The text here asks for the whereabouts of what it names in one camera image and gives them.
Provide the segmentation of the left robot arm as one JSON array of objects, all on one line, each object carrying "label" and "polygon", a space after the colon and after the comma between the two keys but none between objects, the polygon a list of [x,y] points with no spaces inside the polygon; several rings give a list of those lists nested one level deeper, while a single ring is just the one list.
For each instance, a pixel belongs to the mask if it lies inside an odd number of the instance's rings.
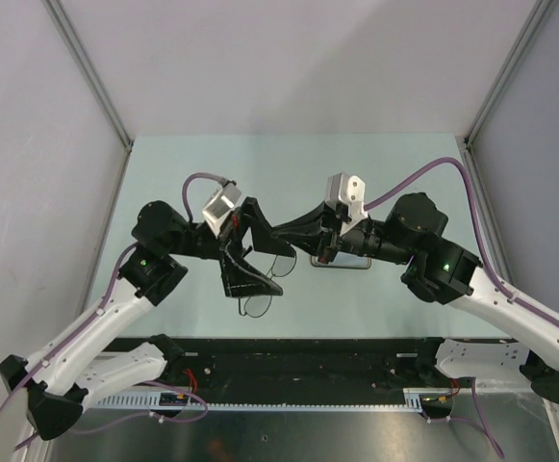
[{"label": "left robot arm", "polygon": [[165,334],[93,366],[120,333],[160,305],[188,273],[177,256],[215,260],[224,293],[232,298],[280,296],[282,288],[250,265],[252,250],[292,258],[294,249],[276,239],[256,199],[224,209],[214,230],[185,220],[169,204],[147,203],[132,230],[135,239],[119,255],[106,292],[58,337],[23,358],[7,356],[0,375],[9,392],[27,393],[27,419],[44,441],[66,433],[97,401],[145,382],[170,385],[184,376],[185,352]]}]

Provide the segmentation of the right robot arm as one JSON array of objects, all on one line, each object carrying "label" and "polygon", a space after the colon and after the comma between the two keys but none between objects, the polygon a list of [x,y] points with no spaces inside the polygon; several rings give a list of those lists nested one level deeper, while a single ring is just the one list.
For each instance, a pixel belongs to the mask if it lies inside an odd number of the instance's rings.
[{"label": "right robot arm", "polygon": [[559,314],[502,281],[483,258],[445,239],[448,217],[425,193],[404,194],[385,220],[353,220],[348,231],[343,216],[342,209],[322,203],[272,233],[322,264],[346,253],[405,266],[400,280],[416,298],[470,313],[527,347],[519,372],[537,395],[559,404]]}]

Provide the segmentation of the black glasses case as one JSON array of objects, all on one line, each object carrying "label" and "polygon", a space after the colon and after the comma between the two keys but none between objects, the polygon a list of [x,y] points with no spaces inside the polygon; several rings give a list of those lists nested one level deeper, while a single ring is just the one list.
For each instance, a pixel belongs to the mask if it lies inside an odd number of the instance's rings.
[{"label": "black glasses case", "polygon": [[311,256],[310,263],[315,268],[338,270],[368,270],[371,267],[371,259],[369,257],[347,253],[338,253],[332,262],[327,263],[321,262],[316,256]]}]

